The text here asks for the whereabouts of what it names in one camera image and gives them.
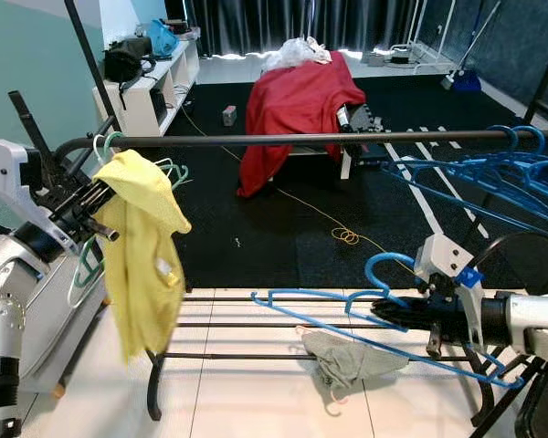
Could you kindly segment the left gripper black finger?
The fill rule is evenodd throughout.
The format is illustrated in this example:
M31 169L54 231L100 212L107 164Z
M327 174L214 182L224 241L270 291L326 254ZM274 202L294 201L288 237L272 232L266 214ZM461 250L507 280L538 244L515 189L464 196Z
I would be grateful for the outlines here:
M103 181L90 181L73 196L74 209L100 209L116 195L114 189Z
M120 236L119 231L100 223L96 218L90 215L83 217L82 224L87 230L90 230L94 236L102 236L110 242L116 241Z

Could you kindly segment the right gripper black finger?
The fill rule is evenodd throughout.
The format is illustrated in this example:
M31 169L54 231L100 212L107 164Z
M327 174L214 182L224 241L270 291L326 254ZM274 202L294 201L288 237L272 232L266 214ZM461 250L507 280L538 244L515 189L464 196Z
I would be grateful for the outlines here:
M432 316L428 297L379 297L373 303L375 316Z
M431 316L375 317L374 322L387 329L398 330L398 332L408 332L409 330L429 332L436 326L436 319Z

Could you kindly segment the yellow printed T-shirt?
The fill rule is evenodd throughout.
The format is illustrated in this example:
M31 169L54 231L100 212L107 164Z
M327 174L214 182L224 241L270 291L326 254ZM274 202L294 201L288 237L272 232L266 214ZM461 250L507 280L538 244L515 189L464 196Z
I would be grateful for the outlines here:
M104 284L124 362L168 347L186 291L174 234L192 226L169 176L137 151L117 151L96 172L114 192L94 214L116 231L104 242Z

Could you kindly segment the green plastic hanger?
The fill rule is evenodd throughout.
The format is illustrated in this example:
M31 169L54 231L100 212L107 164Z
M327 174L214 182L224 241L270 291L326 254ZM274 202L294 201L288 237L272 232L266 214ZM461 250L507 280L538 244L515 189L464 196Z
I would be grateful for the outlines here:
M108 158L111 157L111 146L108 146L108 142L101 143L101 137L104 134L95 134L93 141L91 141L90 149L94 151L96 155L96 162L99 164L106 164ZM182 186L185 181L189 180L189 167L186 164L177 164L173 159L169 157L162 158L161 160L154 160L153 162L168 178L173 178L175 174L175 180L170 180L171 187L177 188ZM82 243L80 252L77 255L78 265L75 270L75 276L73 277L74 287L87 287L89 284L94 283L99 275L104 272L104 262L102 255L96 255L96 250L99 249L98 243L96 243L96 237L87 238Z

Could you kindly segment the crumpled grey cloth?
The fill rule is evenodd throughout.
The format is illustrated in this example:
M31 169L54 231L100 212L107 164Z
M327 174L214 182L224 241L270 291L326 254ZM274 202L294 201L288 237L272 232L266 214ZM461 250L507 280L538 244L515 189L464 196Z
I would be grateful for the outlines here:
M330 334L325 330L296 326L304 351L315 358L314 376L327 391L329 404L344 405L354 385L391 374L407 366L404 356Z

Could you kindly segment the white shelf unit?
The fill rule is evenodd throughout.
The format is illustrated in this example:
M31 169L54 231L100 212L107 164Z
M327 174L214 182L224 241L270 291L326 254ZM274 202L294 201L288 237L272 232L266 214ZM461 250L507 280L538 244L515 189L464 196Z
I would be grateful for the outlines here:
M181 41L171 58L139 79L123 85L104 80L120 131L133 137L164 135L197 83L199 69L197 43Z

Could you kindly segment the grey ottoman with wooden legs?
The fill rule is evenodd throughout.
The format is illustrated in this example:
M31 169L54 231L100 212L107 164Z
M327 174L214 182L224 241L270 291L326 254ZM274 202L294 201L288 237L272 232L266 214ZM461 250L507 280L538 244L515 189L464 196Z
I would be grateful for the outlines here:
M57 387L106 297L101 280L91 288L72 291L74 257L62 257L51 267L25 308L21 392L48 393Z

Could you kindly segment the black bag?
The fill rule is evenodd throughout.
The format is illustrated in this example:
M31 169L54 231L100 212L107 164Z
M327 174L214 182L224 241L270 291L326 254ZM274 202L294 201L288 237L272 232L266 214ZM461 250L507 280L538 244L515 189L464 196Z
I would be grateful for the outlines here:
M108 82L132 82L153 70L153 43L149 37L114 41L104 50L103 77Z

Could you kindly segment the blue bag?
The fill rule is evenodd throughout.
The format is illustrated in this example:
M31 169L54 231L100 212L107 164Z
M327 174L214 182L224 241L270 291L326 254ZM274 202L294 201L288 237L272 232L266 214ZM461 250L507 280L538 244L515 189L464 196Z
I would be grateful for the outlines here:
M181 42L161 18L154 18L146 25L146 37L152 42L154 59L170 58Z

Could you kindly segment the black metal machine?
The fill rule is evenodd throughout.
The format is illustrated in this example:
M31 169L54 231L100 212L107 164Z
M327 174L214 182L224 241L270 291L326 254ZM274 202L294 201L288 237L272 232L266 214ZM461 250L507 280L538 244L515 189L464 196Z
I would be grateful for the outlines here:
M383 133L382 118L373 116L365 104L345 104L336 111L340 133ZM390 162L391 157L382 142L345 143L344 157L353 159L353 164L379 164Z

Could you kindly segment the black metal clothes rack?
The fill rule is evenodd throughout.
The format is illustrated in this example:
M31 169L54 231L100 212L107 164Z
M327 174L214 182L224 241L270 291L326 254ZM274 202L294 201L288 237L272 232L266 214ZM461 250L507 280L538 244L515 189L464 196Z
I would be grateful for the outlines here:
M34 151L27 151L29 155L29 164L24 164L23 171L32 170L32 168L43 168L40 170L39 181L40 186L48 186L53 183L52 178L58 178L62 174L69 175L70 172L80 171L82 163L87 160L87 155L90 155L92 151L86 151L87 155L82 159L74 162L74 170L72 171L62 171L61 167L58 167L56 163L56 157L54 157L54 151L50 150L48 146L43 142L41 138L41 132L37 129L35 118L32 114L29 113L23 97L19 95L19 92L14 90L8 92L8 97L10 97L11 103L15 105L16 111L18 111L18 116L20 120L23 121L24 129L28 135L31 135L32 141L35 143L36 149ZM335 143L335 145L345 145L345 143L367 143L374 141L388 142L388 141L485 141L486 139L496 139L500 135L504 134L504 130L436 130L436 132L383 132L383 133L351 133L351 134L287 134L287 135L203 135L203 137L156 137L156 138L142 138L142 137L123 137L121 138L120 133L114 132L115 135L108 134L107 141L110 143L122 143L124 147L183 147L183 149L190 149L190 147L207 147L207 146L225 146L225 145L281 145L281 143L289 143L290 145L327 145L327 143ZM66 157L73 149L78 149L82 146L82 143L86 143L85 138L73 139L65 143L64 146L67 146L66 149L64 146L58 147L58 155L60 157ZM35 201L35 196L32 195L32 186L29 186L29 191L31 191L31 197ZM548 234L543 233L543 231L522 231L521 233L513 233L504 237L499 237L491 243L491 246L487 250L483 250L482 254L478 258L473 258L471 260L483 260L488 259L488 256L491 255L491 251L499 249L501 245L504 245L505 239L517 236L536 236L538 238L545 239L548 242ZM80 252L80 245L77 241L73 241L72 250L65 251L70 254L77 256ZM354 303L371 303L373 300L361 300L358 297ZM479 367L473 369L495 369L497 364L502 364L492 356L489 351L479 350L479 351L467 351L466 348L461 347L465 351L465 356L454 356L454 358L446 359L436 359L442 360L445 364L446 362L467 362L470 366L473 366L474 361L478 360L487 360L492 363L492 368L487 366L487 364L479 364ZM519 366L521 364L519 359L512 360L509 364L504 364L505 372L511 370L513 367ZM544 380L538 383L536 391L529 392L526 395L526 403L545 403L546 400L543 400L544 395L548 393L548 380ZM530 409L525 409L524 412L520 410L519 417L517 417L518 422L515 423L516 433L526 433L525 438L548 438L548 431L545 433L538 434L534 430L534 425L532 422L522 422L521 420L533 420L536 409L534 409L534 404L530 404Z

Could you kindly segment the blue mop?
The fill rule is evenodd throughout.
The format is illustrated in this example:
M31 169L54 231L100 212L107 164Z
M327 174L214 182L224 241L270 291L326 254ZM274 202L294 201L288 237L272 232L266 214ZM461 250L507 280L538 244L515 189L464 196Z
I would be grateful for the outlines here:
M469 43L466 47L465 54L461 56L457 66L451 69L448 74L442 79L442 87L452 91L480 91L481 82L478 72L468 67L468 57L476 46L476 42L480 40L484 29L490 25L490 20L499 11L503 0L492 0L492 8L489 13L484 13L487 7L487 0L479 0L478 12L474 18L473 28L470 30Z

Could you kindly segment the red cover cloth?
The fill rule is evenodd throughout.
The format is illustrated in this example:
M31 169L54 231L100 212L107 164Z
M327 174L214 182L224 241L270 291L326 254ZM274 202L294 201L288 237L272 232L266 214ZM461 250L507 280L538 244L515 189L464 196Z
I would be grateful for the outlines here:
M340 51L332 62L307 61L294 68L273 69L263 74L249 93L245 111L248 135L340 133L338 110L366 103L365 92L353 76ZM292 146L250 145L239 166L237 196L260 192L290 157Z

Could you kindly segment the white plastic bag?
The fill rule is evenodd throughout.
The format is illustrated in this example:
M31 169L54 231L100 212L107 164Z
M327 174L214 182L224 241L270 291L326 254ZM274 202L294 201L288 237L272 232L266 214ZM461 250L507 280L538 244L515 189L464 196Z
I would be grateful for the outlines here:
M304 63L332 63L332 53L314 37L292 38L266 58L263 62L262 74L277 69L295 68Z

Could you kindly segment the black curtain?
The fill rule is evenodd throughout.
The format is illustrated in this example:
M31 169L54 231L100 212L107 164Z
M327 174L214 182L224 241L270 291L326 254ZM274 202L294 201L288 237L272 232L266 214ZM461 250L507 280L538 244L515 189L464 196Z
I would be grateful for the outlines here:
M163 0L168 18L199 26L200 53L267 53L286 40L314 37L352 51L403 45L413 5L421 0ZM503 0L489 34L475 47L499 40L502 29L548 25L548 0Z

